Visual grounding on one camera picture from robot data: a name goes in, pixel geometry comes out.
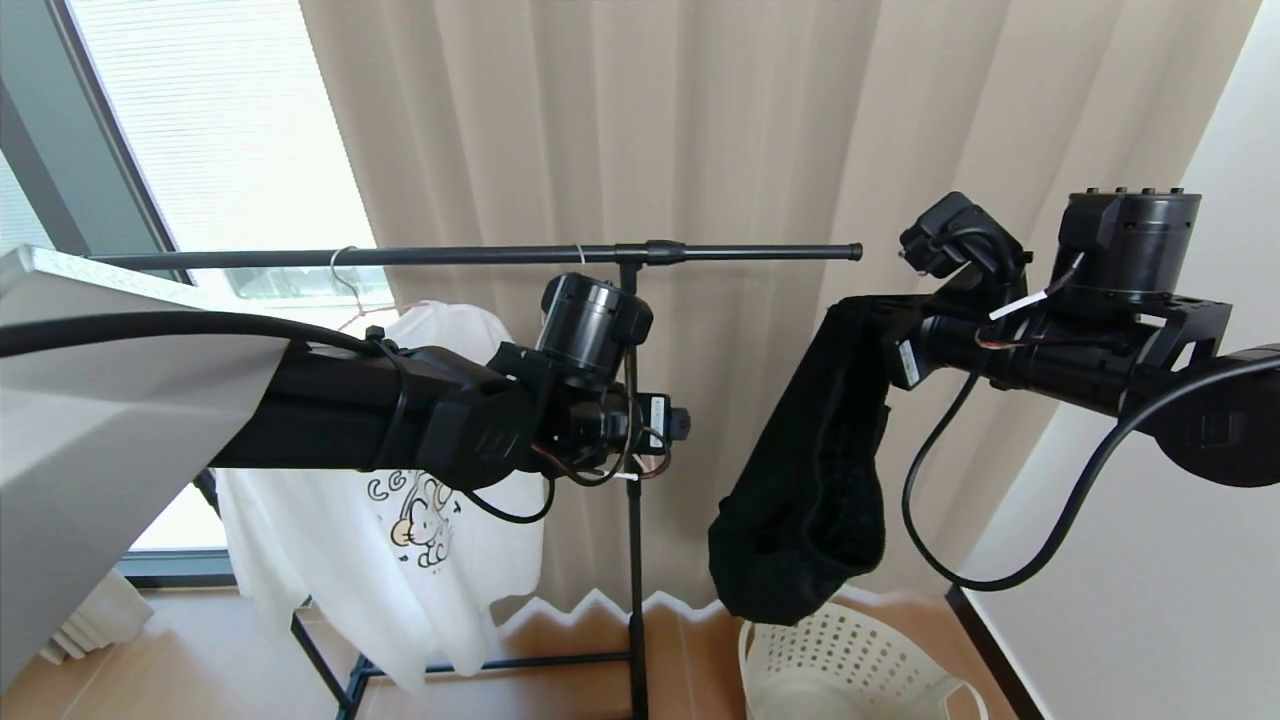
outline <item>white cable tie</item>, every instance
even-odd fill
[[[1015,300],[1015,301],[1010,302],[1009,305],[1005,305],[1004,307],[998,307],[996,310],[992,310],[991,311],[991,319],[992,320],[998,320],[998,319],[1004,318],[1005,315],[1007,315],[1010,313],[1021,310],[1023,307],[1028,307],[1030,305],[1036,305],[1037,302],[1039,302],[1041,300],[1044,300],[1046,297],[1048,297],[1048,295],[1043,290],[1039,291],[1039,292],[1033,292],[1032,295],[1028,295],[1027,297],[1021,297],[1019,300]]]

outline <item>beige curtain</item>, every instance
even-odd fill
[[[645,486],[646,592],[691,605],[714,597],[705,532],[716,503],[823,310],[849,295],[934,287],[897,258],[896,238],[952,188],[1039,254],[1032,275],[1043,282],[1069,192],[1178,182],[1257,5],[302,0],[383,246],[865,243],[858,264],[640,274],[657,315],[640,350],[643,389],[669,392],[694,418],[672,471]],[[531,342],[536,299],[557,272],[392,275],[402,300],[472,302]],[[863,587],[945,587],[906,539],[897,496],[961,379],[942,372],[891,396],[878,459],[888,552]],[[984,389],[934,451],[916,507],[952,565],[1051,409]],[[561,487],[539,594],[570,607],[599,587],[626,606],[621,483]]]

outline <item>white label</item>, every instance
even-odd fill
[[[915,386],[920,382],[920,369],[915,366],[915,354],[911,352],[911,341],[904,340],[897,346],[897,354],[902,359],[902,372],[906,373],[906,384]]]
[[[667,400],[660,395],[649,401],[649,427],[658,430],[658,434],[666,434],[667,424]],[[649,436],[649,447],[655,450],[662,450],[662,441]]]

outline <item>black cloth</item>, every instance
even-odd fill
[[[876,450],[888,378],[868,315],[833,305],[712,523],[710,573],[724,607],[794,625],[884,555]]]

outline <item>white plastic basket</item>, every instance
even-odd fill
[[[893,628],[827,603],[795,626],[744,623],[737,644],[751,720],[950,717],[947,697],[969,683],[948,675]]]

